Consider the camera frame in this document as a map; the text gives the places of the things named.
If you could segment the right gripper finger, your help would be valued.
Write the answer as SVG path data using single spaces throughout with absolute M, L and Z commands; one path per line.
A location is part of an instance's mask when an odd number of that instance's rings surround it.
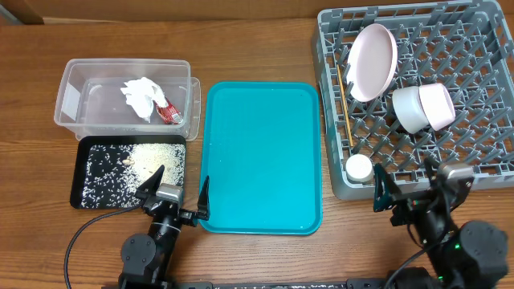
M 383 210 L 391 210 L 396 205 L 397 198 L 402 194 L 402 191 L 382 165 L 376 164 L 373 167 L 373 171 L 373 211 L 381 212 Z
M 423 164 L 430 182 L 430 188 L 437 189 L 439 186 L 438 168 L 440 164 L 433 157 L 426 157 Z

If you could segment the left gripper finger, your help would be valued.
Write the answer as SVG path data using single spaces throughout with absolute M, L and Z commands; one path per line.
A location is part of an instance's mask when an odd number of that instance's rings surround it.
M 154 196 L 161 184 L 164 171 L 165 166 L 161 165 L 149 179 L 136 189 L 135 197 L 138 199 L 147 199 L 148 197 Z
M 200 194 L 198 196 L 198 219 L 208 221 L 210 218 L 210 203 L 209 203 L 209 184 L 210 177 L 206 176 Z

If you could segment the white paper cup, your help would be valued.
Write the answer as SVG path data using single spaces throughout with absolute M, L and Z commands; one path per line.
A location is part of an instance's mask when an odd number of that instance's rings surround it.
M 367 156 L 355 154 L 345 162 L 345 172 L 352 183 L 366 183 L 373 179 L 373 163 Z

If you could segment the grey bowl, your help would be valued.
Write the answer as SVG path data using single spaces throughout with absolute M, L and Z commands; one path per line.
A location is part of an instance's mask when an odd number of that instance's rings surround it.
M 392 95 L 392 103 L 397 119 L 408 133 L 415 134 L 429 124 L 422 109 L 419 87 L 412 86 L 395 90 Z

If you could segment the red snack wrapper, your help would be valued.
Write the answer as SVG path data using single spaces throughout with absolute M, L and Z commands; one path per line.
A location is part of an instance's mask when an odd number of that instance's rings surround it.
M 166 106 L 157 105 L 157 113 L 160 118 L 162 118 L 165 124 L 181 124 L 184 120 L 182 114 L 169 100 L 165 101 Z

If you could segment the white napkin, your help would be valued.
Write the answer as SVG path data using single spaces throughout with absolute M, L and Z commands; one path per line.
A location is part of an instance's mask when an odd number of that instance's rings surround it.
M 125 82 L 120 90 L 125 95 L 126 104 L 133 108 L 138 117 L 147 122 L 150 122 L 154 105 L 158 108 L 168 106 L 161 87 L 146 77 Z

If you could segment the wooden chopstick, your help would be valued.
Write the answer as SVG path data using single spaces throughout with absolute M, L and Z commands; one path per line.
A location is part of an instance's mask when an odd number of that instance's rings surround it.
M 336 64 L 336 67 L 337 67 L 337 78 L 338 78 L 338 83 L 339 83 L 339 87 L 340 87 L 341 101 L 342 101 L 342 106 L 343 106 L 343 111 L 344 111 L 344 116 L 345 116 L 346 135 L 349 140 L 349 147 L 352 148 L 353 147 L 353 136 L 352 136 L 351 127 L 350 127 L 350 123 L 349 123 L 349 114 L 348 114 L 348 106 L 347 106 L 346 96 L 345 96 L 345 91 L 344 91 L 344 82 L 342 80 L 340 65 Z

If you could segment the pink plate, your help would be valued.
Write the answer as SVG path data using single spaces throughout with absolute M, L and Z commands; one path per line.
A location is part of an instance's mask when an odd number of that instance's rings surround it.
M 351 96 L 360 102 L 378 98 L 391 84 L 398 64 L 398 46 L 382 24 L 364 28 L 356 37 L 348 57 Z

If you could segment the pink bowl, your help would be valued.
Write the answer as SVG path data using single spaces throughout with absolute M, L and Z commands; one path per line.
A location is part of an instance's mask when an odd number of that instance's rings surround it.
M 447 88 L 441 83 L 419 87 L 422 109 L 430 126 L 438 131 L 455 120 L 455 108 Z

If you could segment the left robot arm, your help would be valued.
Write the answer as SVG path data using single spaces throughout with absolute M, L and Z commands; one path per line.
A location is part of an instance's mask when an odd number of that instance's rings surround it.
M 119 288 L 179 288 L 166 272 L 182 226 L 195 227 L 200 220 L 210 218 L 210 179 L 204 180 L 198 209 L 192 211 L 182 207 L 184 190 L 181 186 L 161 181 L 164 172 L 162 165 L 137 187 L 135 197 L 141 200 L 142 210 L 153 220 L 146 234 L 134 234 L 125 240 L 120 253 L 123 269 L 118 279 Z

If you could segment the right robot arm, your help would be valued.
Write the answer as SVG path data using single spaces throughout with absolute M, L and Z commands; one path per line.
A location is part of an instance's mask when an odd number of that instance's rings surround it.
M 389 272 L 385 288 L 493 288 L 508 273 L 508 236 L 491 223 L 457 226 L 451 214 L 475 180 L 465 163 L 424 160 L 427 189 L 403 193 L 380 164 L 374 166 L 373 209 L 389 210 L 393 226 L 406 226 L 419 252 Z

